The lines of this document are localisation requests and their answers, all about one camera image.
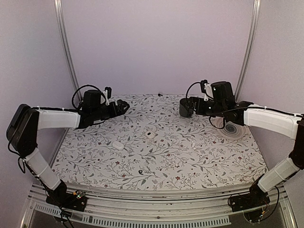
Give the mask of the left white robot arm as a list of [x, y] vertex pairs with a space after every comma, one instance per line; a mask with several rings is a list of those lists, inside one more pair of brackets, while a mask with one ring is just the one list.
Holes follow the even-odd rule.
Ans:
[[8, 150], [18, 155], [20, 169], [29, 170], [40, 182], [47, 193], [48, 204], [83, 212], [88, 198], [81, 190], [68, 192], [66, 183], [52, 170], [39, 150], [40, 132], [86, 129], [124, 115], [129, 104], [121, 99], [111, 102], [111, 93], [110, 87], [89, 89], [78, 104], [72, 103], [71, 109], [27, 104], [20, 104], [17, 108], [6, 130]]

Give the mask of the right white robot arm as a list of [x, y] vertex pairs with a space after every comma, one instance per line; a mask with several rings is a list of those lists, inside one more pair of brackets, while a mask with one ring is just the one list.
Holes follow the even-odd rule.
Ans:
[[268, 192], [304, 168], [304, 116], [258, 106], [252, 102], [236, 102], [231, 83], [227, 81], [209, 84], [207, 80], [202, 80], [198, 85], [204, 97], [185, 96], [188, 115], [195, 113], [209, 118], [220, 117], [223, 124], [232, 122], [240, 126], [262, 128], [294, 140], [289, 155], [260, 176], [247, 194], [228, 199], [233, 212], [269, 204]]

